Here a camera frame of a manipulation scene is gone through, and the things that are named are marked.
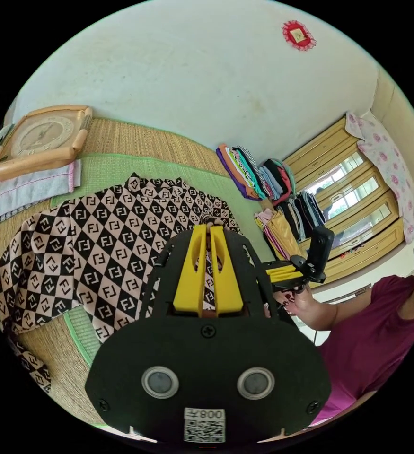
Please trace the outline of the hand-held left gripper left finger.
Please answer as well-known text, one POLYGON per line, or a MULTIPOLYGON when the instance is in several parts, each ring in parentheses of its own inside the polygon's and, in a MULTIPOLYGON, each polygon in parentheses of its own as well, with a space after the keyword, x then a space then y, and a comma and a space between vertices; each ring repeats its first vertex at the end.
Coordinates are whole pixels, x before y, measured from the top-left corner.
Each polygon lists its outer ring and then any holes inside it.
POLYGON ((202 316, 207 253, 207 226, 198 225, 191 238, 183 261, 173 307, 176 312, 202 316))

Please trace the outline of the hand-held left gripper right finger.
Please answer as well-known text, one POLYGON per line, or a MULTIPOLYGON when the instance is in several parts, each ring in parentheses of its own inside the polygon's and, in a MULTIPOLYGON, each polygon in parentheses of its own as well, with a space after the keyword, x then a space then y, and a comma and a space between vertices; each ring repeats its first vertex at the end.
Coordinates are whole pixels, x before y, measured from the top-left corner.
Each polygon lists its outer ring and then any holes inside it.
POLYGON ((222 226, 210 228, 210 246, 216 315, 238 314, 243 300, 222 226))

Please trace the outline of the person's right hand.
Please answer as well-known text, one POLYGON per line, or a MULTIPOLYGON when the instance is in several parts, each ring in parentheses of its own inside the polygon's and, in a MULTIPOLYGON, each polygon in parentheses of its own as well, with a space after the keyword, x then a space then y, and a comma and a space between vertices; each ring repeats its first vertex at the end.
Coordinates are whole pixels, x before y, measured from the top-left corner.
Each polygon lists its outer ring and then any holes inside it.
POLYGON ((278 290, 273 293, 277 304, 289 315, 299 315, 314 308, 317 301, 314 299, 311 288, 306 285, 295 291, 278 290))

